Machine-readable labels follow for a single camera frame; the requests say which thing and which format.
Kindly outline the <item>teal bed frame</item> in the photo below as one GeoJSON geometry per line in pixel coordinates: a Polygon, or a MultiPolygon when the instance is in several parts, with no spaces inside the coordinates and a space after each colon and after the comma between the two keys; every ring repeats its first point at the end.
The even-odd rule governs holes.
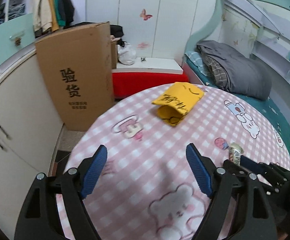
{"type": "Polygon", "coordinates": [[[185,50],[195,50],[197,42],[208,38],[224,22],[224,6],[258,28],[255,37],[248,39],[249,57],[270,66],[290,85],[290,0],[216,0],[212,16],[190,36],[185,50]]]}

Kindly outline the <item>pink checkered bed sheet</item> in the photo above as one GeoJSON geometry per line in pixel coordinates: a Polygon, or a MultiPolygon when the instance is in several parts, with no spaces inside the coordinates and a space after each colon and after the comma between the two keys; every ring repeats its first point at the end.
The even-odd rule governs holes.
{"type": "Polygon", "coordinates": [[[237,143],[256,162],[290,170],[289,146],[271,123],[240,98],[202,87],[203,98],[175,127],[153,101],[167,90],[143,90],[101,115],[72,150],[77,167],[100,145],[108,160],[84,204],[101,239],[191,239],[208,208],[186,159],[186,147],[221,166],[223,143],[237,143]]]}

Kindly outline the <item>yellow paper bag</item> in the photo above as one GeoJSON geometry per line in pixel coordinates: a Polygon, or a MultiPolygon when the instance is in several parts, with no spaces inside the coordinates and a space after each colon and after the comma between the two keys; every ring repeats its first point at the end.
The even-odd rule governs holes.
{"type": "Polygon", "coordinates": [[[157,116],[166,124],[175,127],[203,98],[204,91],[187,82],[175,82],[158,98],[152,101],[158,106],[157,116]]]}

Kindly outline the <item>hanging clothes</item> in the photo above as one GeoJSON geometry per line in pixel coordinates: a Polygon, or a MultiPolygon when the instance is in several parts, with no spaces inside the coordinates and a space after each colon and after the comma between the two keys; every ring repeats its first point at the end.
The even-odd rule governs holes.
{"type": "Polygon", "coordinates": [[[71,0],[32,0],[35,37],[67,29],[73,22],[74,6],[71,0]]]}

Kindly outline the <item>red storage box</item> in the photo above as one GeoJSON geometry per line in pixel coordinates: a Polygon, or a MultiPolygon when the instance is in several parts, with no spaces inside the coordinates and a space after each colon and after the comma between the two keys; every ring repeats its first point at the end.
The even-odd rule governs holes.
{"type": "Polygon", "coordinates": [[[167,73],[146,73],[146,72],[127,72],[113,73],[112,82],[114,97],[116,99],[127,98],[133,94],[174,82],[189,82],[188,76],[183,74],[167,73]]]}

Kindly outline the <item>mint green drawer unit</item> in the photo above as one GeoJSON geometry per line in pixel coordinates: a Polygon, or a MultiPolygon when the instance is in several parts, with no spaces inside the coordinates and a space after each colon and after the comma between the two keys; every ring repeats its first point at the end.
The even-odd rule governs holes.
{"type": "Polygon", "coordinates": [[[1,24],[0,65],[34,41],[32,14],[26,14],[1,24]]]}

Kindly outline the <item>tall cardboard box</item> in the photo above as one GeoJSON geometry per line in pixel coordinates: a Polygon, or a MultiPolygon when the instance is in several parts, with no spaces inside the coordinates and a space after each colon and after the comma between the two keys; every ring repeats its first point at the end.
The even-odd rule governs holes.
{"type": "Polygon", "coordinates": [[[114,104],[110,24],[86,24],[35,42],[46,88],[70,131],[87,131],[114,104]]]}

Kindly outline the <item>white plastic bag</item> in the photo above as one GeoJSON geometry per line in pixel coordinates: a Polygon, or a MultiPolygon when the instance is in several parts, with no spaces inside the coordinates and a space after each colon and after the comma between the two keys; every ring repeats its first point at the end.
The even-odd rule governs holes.
{"type": "Polygon", "coordinates": [[[118,61],[123,64],[130,66],[136,61],[136,50],[133,46],[127,42],[124,43],[124,46],[117,46],[118,61]]]}

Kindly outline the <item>grey folded blanket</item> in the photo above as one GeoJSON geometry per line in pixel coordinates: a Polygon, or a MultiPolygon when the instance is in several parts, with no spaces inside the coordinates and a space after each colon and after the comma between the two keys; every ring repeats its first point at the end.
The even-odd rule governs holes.
{"type": "Polygon", "coordinates": [[[204,60],[213,60],[226,74],[227,81],[217,86],[231,93],[242,94],[265,101],[270,95],[272,80],[265,66],[225,43],[213,40],[197,43],[197,50],[204,60]]]}

